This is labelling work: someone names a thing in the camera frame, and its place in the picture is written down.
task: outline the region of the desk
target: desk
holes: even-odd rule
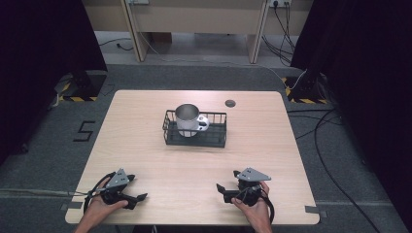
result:
[[[229,108],[231,99],[236,106]],[[227,113],[225,148],[166,146],[166,110],[191,102],[201,112]],[[106,174],[124,168],[137,180],[124,190],[149,193],[133,211],[119,210],[105,223],[248,225],[226,204],[216,183],[236,189],[233,170],[252,167],[272,177],[267,182],[274,224],[316,224],[319,215],[294,139],[283,99],[274,91],[121,90],[113,99],[91,151],[77,191],[87,192]],[[83,202],[83,197],[73,201]],[[77,223],[83,210],[69,209]]]
[[[245,34],[249,60],[256,63],[267,0],[151,0],[149,5],[122,1],[139,61],[148,49],[146,32]]]

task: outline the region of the basket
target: basket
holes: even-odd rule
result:
[[[212,112],[200,112],[200,114],[210,121],[209,128],[205,131],[178,129],[175,111],[167,110],[163,122],[166,145],[224,148],[227,114]],[[190,132],[190,134],[196,132],[196,134],[191,137],[184,137],[179,131]]]

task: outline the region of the black partition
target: black partition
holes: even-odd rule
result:
[[[66,74],[107,70],[81,0],[0,7],[0,164],[29,140]]]
[[[315,0],[292,66],[320,67],[361,155],[412,231],[412,1]],[[338,35],[334,40],[326,40]]]

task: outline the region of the cup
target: cup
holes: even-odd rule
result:
[[[191,137],[197,133],[187,130],[205,131],[209,128],[209,119],[201,115],[199,109],[192,104],[179,106],[175,113],[178,129],[185,129],[185,131],[179,131],[182,136]]]

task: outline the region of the wall socket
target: wall socket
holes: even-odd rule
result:
[[[289,6],[292,3],[292,0],[276,0],[278,1],[278,8],[286,8],[286,3],[289,3]],[[269,7],[273,8],[273,3],[275,2],[275,0],[270,0],[270,5]]]

